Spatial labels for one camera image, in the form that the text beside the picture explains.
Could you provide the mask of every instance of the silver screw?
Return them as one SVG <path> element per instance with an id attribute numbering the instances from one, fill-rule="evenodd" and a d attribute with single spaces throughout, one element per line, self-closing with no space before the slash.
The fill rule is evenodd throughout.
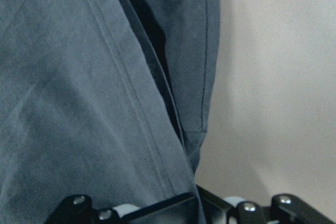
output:
<path id="1" fill-rule="evenodd" d="M 77 196 L 73 200 L 73 203 L 74 203 L 74 205 L 77 205 L 77 204 L 83 203 L 84 201 L 85 201 L 85 197 L 84 196 Z"/>
<path id="2" fill-rule="evenodd" d="M 284 204 L 291 204 L 292 203 L 291 199 L 286 195 L 281 195 L 279 197 L 279 199 L 280 199 L 280 202 L 284 203 Z"/>
<path id="3" fill-rule="evenodd" d="M 112 211 L 110 209 L 103 210 L 99 212 L 99 219 L 100 220 L 107 220 L 112 216 Z"/>
<path id="4" fill-rule="evenodd" d="M 253 203 L 245 202 L 244 203 L 244 209 L 246 211 L 254 212 L 257 208 Z"/>

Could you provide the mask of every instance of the gray fabric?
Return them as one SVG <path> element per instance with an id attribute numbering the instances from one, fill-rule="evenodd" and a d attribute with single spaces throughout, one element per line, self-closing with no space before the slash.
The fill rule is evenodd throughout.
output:
<path id="1" fill-rule="evenodd" d="M 118 0 L 0 0 L 0 94 L 0 223 L 198 195 Z"/>
<path id="2" fill-rule="evenodd" d="M 196 171 L 215 77 L 219 0 L 146 0 L 166 35 L 172 93 Z"/>

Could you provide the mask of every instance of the metal bolt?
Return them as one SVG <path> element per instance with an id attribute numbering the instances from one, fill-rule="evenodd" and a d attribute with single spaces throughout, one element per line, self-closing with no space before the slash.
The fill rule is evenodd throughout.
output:
<path id="1" fill-rule="evenodd" d="M 74 203 L 74 205 L 77 205 L 77 204 L 83 203 L 84 201 L 85 201 L 85 197 L 84 196 L 77 196 L 73 200 L 73 203 Z"/>
<path id="2" fill-rule="evenodd" d="M 250 203 L 250 202 L 245 202 L 244 203 L 244 209 L 246 211 L 250 211 L 250 212 L 254 212 L 255 210 L 257 210 L 256 206 L 253 203 Z"/>
<path id="3" fill-rule="evenodd" d="M 291 199 L 286 195 L 281 195 L 279 197 L 279 199 L 280 199 L 280 202 L 284 203 L 284 204 L 291 204 L 292 203 Z"/>
<path id="4" fill-rule="evenodd" d="M 103 210 L 99 212 L 99 219 L 100 220 L 107 220 L 112 216 L 112 211 L 110 209 Z"/>

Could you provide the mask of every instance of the screw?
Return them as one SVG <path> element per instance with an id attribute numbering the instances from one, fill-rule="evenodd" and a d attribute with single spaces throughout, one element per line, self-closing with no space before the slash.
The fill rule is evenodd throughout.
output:
<path id="1" fill-rule="evenodd" d="M 107 220 L 112 216 L 112 211 L 110 209 L 103 210 L 99 212 L 99 219 L 100 220 Z"/>
<path id="2" fill-rule="evenodd" d="M 75 199 L 73 200 L 74 205 L 81 204 L 85 201 L 84 196 L 76 196 Z"/>
<path id="3" fill-rule="evenodd" d="M 284 203 L 284 204 L 291 204 L 292 203 L 291 199 L 286 195 L 281 195 L 279 197 L 279 199 L 280 199 L 280 202 Z"/>
<path id="4" fill-rule="evenodd" d="M 245 202 L 244 203 L 244 209 L 246 211 L 250 211 L 250 212 L 254 212 L 255 210 L 257 210 L 256 206 L 253 203 L 250 203 L 250 202 Z"/>

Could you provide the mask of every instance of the stitching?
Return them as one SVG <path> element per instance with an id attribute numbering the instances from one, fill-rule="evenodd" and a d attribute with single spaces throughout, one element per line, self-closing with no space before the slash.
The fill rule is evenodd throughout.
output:
<path id="1" fill-rule="evenodd" d="M 208 57 L 208 32 L 209 32 L 209 25 L 208 25 L 208 5 L 207 0 L 204 0 L 205 3 L 205 58 L 204 58 L 204 75 L 203 75 L 203 94 L 202 94 L 202 103 L 201 103 L 201 127 L 204 130 L 204 95 L 205 95 L 205 79 L 206 79 L 206 65 L 207 65 L 207 57 Z"/>
<path id="2" fill-rule="evenodd" d="M 104 25 L 105 25 L 106 29 L 108 30 L 109 35 L 111 36 L 111 38 L 113 38 L 112 33 L 111 33 L 111 31 L 109 30 L 109 28 L 108 28 L 108 26 L 107 26 L 107 24 L 106 24 L 106 21 L 105 21 L 105 19 L 104 19 L 104 17 L 103 17 L 102 11 L 101 11 L 101 9 L 99 8 L 99 5 L 96 3 L 95 0 L 93 0 L 93 1 L 94 1 L 94 4 L 95 4 L 96 7 L 97 7 L 97 10 L 101 13 L 101 16 L 102 16 L 101 19 L 104 21 Z M 103 31 L 102 31 L 100 25 L 99 25 L 100 23 L 98 22 L 97 16 L 95 15 L 95 13 L 94 13 L 94 11 L 93 11 L 93 9 L 92 9 L 92 7 L 91 7 L 90 4 L 89 4 L 89 7 L 90 7 L 90 9 L 91 9 L 91 11 L 92 11 L 93 16 L 95 17 L 95 20 L 96 20 L 97 25 L 98 25 L 98 27 L 99 27 L 100 33 L 101 33 L 101 35 L 103 36 L 103 38 L 104 38 L 104 40 L 105 40 L 105 43 L 107 44 L 107 46 L 108 46 L 108 48 L 109 48 L 109 51 L 110 51 L 111 55 L 113 56 L 113 53 L 112 53 L 112 51 L 111 51 L 111 48 L 110 48 L 110 46 L 109 46 L 109 44 L 108 44 L 108 42 L 107 42 L 107 40 L 106 40 L 105 35 L 103 34 Z M 124 66 L 124 69 L 125 69 L 125 72 L 126 72 L 126 75 L 127 75 L 128 82 L 131 84 L 130 86 L 131 86 L 131 88 L 132 88 L 132 91 L 133 91 L 134 94 L 135 94 L 135 98 L 136 98 L 136 100 L 137 100 L 137 102 L 138 102 L 138 104 L 139 104 L 140 111 L 142 112 L 142 114 L 143 114 L 143 116 L 144 116 L 144 118 L 145 118 L 145 122 L 146 122 L 146 124 L 147 124 L 147 127 L 148 127 L 149 130 L 150 130 L 150 135 L 151 135 L 151 137 L 153 138 L 153 142 L 154 142 L 154 144 L 155 144 L 155 147 L 156 147 L 156 149 L 158 150 L 158 147 L 157 147 L 155 138 L 153 137 L 153 134 L 152 134 L 151 128 L 149 127 L 147 118 L 146 118 L 146 116 L 144 115 L 143 109 L 142 109 L 142 107 L 141 107 L 141 104 L 140 104 L 139 98 L 138 98 L 138 96 L 137 96 L 137 93 L 136 93 L 136 91 L 135 91 L 135 89 L 134 89 L 133 83 L 132 83 L 131 80 L 130 80 L 130 77 L 129 77 L 129 74 L 128 74 L 127 70 L 126 70 L 126 67 L 125 67 L 125 65 L 124 65 L 124 62 L 122 61 L 122 57 L 121 57 L 121 55 L 120 55 L 119 48 L 118 48 L 118 46 L 117 46 L 116 44 L 114 44 L 114 46 L 115 46 L 115 48 L 116 48 L 116 51 L 117 51 L 117 53 L 118 53 L 119 58 L 121 59 L 120 62 L 121 62 L 121 64 Z M 131 94 L 129 93 L 129 91 L 128 91 L 128 90 L 126 89 L 126 87 L 125 87 L 125 82 L 124 82 L 124 79 L 123 79 L 123 77 L 122 77 L 121 72 L 120 72 L 119 69 L 118 69 L 118 73 L 119 73 L 119 75 L 120 75 L 120 77 L 121 77 L 121 80 L 123 80 L 124 89 L 125 89 L 125 91 L 126 91 L 128 97 L 129 97 L 129 100 L 131 101 L 133 110 L 134 110 L 134 112 L 135 112 L 135 114 L 136 114 L 136 116 L 137 116 L 136 118 L 138 119 L 138 121 L 139 121 L 139 123 L 140 123 L 140 125 L 141 125 L 141 121 L 140 121 L 140 119 L 139 119 L 139 115 L 138 115 L 138 113 L 136 112 L 136 109 L 135 109 L 135 107 L 134 107 L 134 104 L 132 103 L 132 100 L 130 99 Z M 151 152 L 151 150 L 150 150 L 149 147 L 148 147 L 148 149 L 149 149 L 149 151 L 150 151 L 150 154 L 151 154 L 151 158 L 152 158 L 153 164 L 154 164 L 154 166 L 155 166 L 155 161 L 154 161 L 154 159 L 153 159 L 152 152 Z M 159 157 L 161 158 L 161 162 L 163 163 L 163 161 L 162 161 L 162 157 L 161 157 L 159 151 L 158 151 L 158 154 L 159 154 Z M 158 178 L 160 178 L 160 181 L 161 181 L 160 185 L 161 185 L 161 187 L 162 187 L 162 191 L 164 192 L 165 196 L 167 197 L 167 192 L 166 192 L 165 187 L 163 186 L 163 183 L 162 183 L 162 181 L 163 181 L 163 180 L 162 180 L 162 177 L 160 176 L 160 173 L 159 173 L 159 171 L 158 171 L 157 166 L 155 166 L 155 168 L 156 168 L 155 172 L 157 173 Z M 174 188 L 173 188 L 173 186 L 172 186 L 172 183 L 171 183 L 169 177 L 168 177 L 168 180 L 169 180 L 169 183 L 170 183 L 170 185 L 171 185 L 173 191 L 175 192 L 175 190 L 174 190 Z"/>
<path id="3" fill-rule="evenodd" d="M 26 2 L 26 0 L 23 0 L 18 8 L 13 12 L 13 14 L 11 15 L 11 18 L 9 19 L 8 23 L 5 25 L 4 30 L 1 32 L 0 34 L 0 38 L 2 38 L 3 34 L 7 31 L 7 29 L 9 28 L 10 24 L 14 21 L 14 18 L 16 16 L 16 14 L 19 12 L 19 10 L 21 10 L 21 8 L 23 7 L 23 4 Z"/>

